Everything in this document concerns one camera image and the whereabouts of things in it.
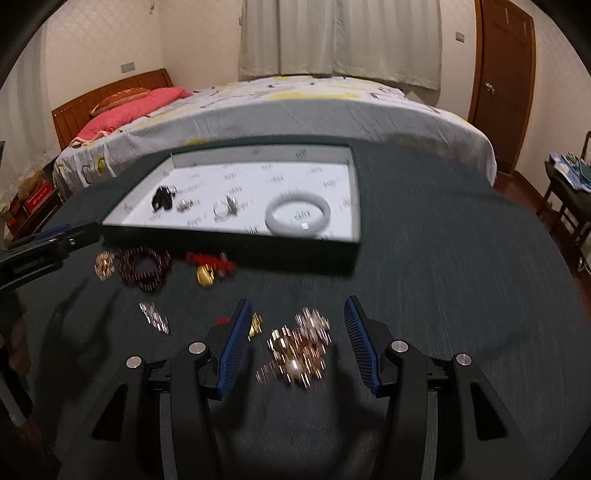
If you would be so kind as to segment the left hand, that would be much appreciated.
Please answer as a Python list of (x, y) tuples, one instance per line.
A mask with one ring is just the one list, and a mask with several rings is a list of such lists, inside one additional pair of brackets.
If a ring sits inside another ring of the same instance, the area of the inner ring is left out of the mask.
[(1, 291), (1, 418), (19, 440), (34, 443), (38, 432), (27, 383), (31, 360), (25, 313), (16, 291)]

